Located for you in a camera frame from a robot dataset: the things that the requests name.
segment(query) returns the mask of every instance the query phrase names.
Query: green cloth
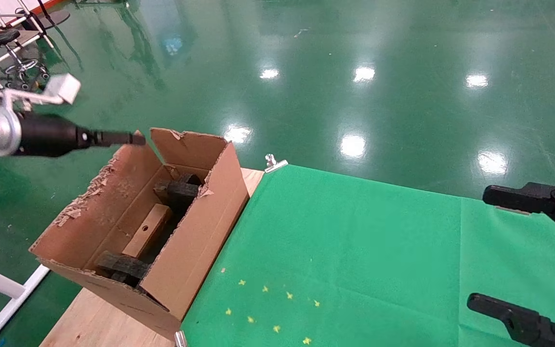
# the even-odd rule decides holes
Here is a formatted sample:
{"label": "green cloth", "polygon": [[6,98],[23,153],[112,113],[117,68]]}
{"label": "green cloth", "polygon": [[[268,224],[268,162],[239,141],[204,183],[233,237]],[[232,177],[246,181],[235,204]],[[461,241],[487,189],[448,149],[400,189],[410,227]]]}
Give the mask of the green cloth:
{"label": "green cloth", "polygon": [[473,292],[555,320],[555,224],[287,165],[262,179],[182,329],[191,347],[519,346],[467,309]]}

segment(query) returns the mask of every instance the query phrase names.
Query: wooden tabletop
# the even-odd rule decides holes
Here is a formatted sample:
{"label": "wooden tabletop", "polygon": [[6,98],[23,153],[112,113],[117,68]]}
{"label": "wooden tabletop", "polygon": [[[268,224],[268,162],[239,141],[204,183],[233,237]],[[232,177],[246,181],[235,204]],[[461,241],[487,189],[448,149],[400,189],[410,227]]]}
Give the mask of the wooden tabletop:
{"label": "wooden tabletop", "polygon": [[[241,169],[252,195],[263,171]],[[174,343],[83,288],[40,347],[172,347]]]}

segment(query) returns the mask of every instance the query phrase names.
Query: wooden block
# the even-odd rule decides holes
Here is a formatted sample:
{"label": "wooden block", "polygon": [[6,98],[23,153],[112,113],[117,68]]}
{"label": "wooden block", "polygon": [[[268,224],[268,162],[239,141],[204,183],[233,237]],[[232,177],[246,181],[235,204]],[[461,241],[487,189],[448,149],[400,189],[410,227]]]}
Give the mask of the wooden block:
{"label": "wooden block", "polygon": [[123,254],[130,257],[141,255],[145,247],[151,242],[156,231],[160,230],[172,215],[168,206],[155,204],[147,218],[141,223],[128,246],[123,250]]}

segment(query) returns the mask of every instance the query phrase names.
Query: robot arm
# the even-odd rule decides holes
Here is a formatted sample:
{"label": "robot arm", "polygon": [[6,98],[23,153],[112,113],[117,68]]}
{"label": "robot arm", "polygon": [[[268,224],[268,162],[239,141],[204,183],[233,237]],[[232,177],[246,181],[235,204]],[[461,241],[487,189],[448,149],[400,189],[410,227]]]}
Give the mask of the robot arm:
{"label": "robot arm", "polygon": [[[73,103],[80,82],[70,74],[53,76],[43,94],[0,91],[0,156],[59,157],[76,149],[111,145],[144,145],[145,137],[79,127],[57,115],[38,115],[31,105]],[[14,110],[20,101],[24,110]]]}

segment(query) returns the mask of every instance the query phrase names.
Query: open cardboard box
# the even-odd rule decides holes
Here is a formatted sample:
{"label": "open cardboard box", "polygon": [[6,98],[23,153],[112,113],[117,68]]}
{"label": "open cardboard box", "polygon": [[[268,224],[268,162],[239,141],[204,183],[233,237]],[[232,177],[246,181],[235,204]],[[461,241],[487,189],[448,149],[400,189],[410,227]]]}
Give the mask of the open cardboard box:
{"label": "open cardboard box", "polygon": [[[29,249],[38,260],[173,340],[225,239],[249,199],[232,143],[152,128],[149,145],[125,145]],[[156,182],[181,173],[204,182],[137,290],[102,277],[94,262],[121,253],[156,203]]]}

